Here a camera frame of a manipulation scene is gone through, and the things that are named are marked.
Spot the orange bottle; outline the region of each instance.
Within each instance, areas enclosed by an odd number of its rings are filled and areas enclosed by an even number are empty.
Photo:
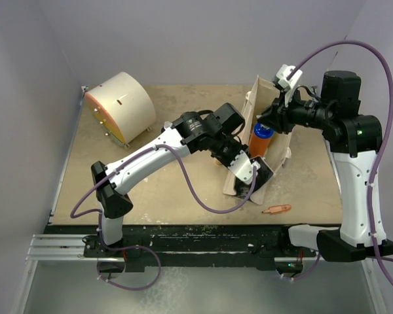
[[[273,129],[267,128],[260,123],[255,124],[249,140],[250,156],[252,158],[256,156],[263,157],[267,151],[269,142],[271,141],[273,135]]]

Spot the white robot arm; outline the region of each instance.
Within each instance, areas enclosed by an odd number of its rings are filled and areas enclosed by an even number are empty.
[[[265,177],[259,174],[263,169],[267,170],[266,164],[260,158],[250,159],[246,152],[247,145],[237,141],[235,134],[232,134],[243,125],[244,118],[229,103],[215,112],[184,113],[165,125],[160,136],[122,160],[106,166],[96,162],[92,166],[95,183],[127,164],[97,190],[103,207],[102,233],[105,244],[113,245],[122,239],[122,221],[132,209],[129,191],[148,175],[176,159],[170,150],[159,148],[159,145],[168,145],[181,158],[198,150],[209,150],[244,184],[252,183],[253,167],[256,167],[259,182],[256,180],[255,190],[265,184]]]
[[[340,228],[291,226],[288,230],[291,244],[320,251],[327,261],[353,262],[374,255],[371,237],[376,237],[381,254],[393,254],[393,242],[386,238],[381,222],[378,177],[373,183],[376,233],[371,234],[366,192],[382,131],[377,118],[358,114],[360,77],[349,71],[328,71],[320,97],[303,101],[297,86],[301,71],[287,79],[294,69],[288,65],[281,67],[273,80],[280,97],[258,122],[278,133],[289,133],[295,125],[322,130],[340,184],[343,219]]]

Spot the white wall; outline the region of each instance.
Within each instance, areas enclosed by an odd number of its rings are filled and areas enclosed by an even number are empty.
[[[39,0],[80,81],[252,84],[343,39],[365,0]],[[305,67],[318,84],[337,49]]]
[[[352,27],[349,39],[372,44],[385,56],[393,74],[393,0],[367,0]],[[350,69],[362,77],[361,112],[377,116],[386,126],[388,88],[383,69],[367,50],[358,47],[342,48],[332,69]],[[389,239],[393,240],[393,128],[383,156],[380,170],[381,211]],[[393,275],[393,265],[387,264]],[[381,286],[393,313],[393,288],[381,274]]]
[[[80,84],[36,1],[0,1],[0,313],[10,313],[32,234],[46,224]]]

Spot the black bracket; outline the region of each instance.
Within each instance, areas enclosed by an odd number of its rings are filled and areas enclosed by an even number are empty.
[[[277,262],[275,263],[276,271],[282,275],[283,273],[292,273],[291,277],[303,272],[303,262]]]
[[[105,257],[114,257],[114,256],[122,256],[120,251],[112,251],[108,250],[100,242],[100,237],[98,235],[87,235],[83,238],[84,246],[84,257],[91,258],[105,258]],[[140,237],[124,237],[122,240],[110,245],[112,248],[121,248],[121,247],[129,247],[131,245],[141,245],[142,241]],[[141,255],[141,249],[131,249],[128,250],[128,256],[130,258],[137,258]]]
[[[93,182],[96,184],[106,177],[106,166],[102,162],[95,162],[92,165]],[[103,206],[103,213],[106,218],[116,219],[129,213],[133,207],[128,195],[121,195],[115,191],[116,186],[109,181],[103,183],[96,191],[96,198]]]
[[[374,257],[373,247],[353,247],[341,239],[340,229],[321,230],[317,235],[320,254],[328,262],[356,262]],[[393,255],[393,241],[387,239],[379,245],[380,255]]]

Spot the wooden surface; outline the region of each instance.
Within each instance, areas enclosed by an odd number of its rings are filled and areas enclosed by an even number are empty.
[[[107,164],[119,160],[153,140],[164,121],[172,121],[185,111],[215,110],[224,102],[241,109],[251,86],[198,85],[146,86],[156,108],[157,122],[125,150],[104,135],[104,131],[85,107],[69,157],[58,198],[53,224],[96,224],[95,214],[72,220],[69,213],[78,199],[92,186],[90,166],[100,160]],[[340,223],[341,202],[337,183],[318,130],[296,127],[291,139],[292,159],[272,179],[262,206],[247,203],[234,213],[217,215],[205,211],[193,199],[177,162],[172,162],[139,183],[129,196],[133,210],[125,224],[295,224]],[[193,186],[208,206],[227,209],[240,200],[221,191],[227,169],[218,166],[209,152],[196,152],[184,159]],[[291,204],[292,210],[261,214],[272,205]],[[79,211],[97,208],[95,194]]]

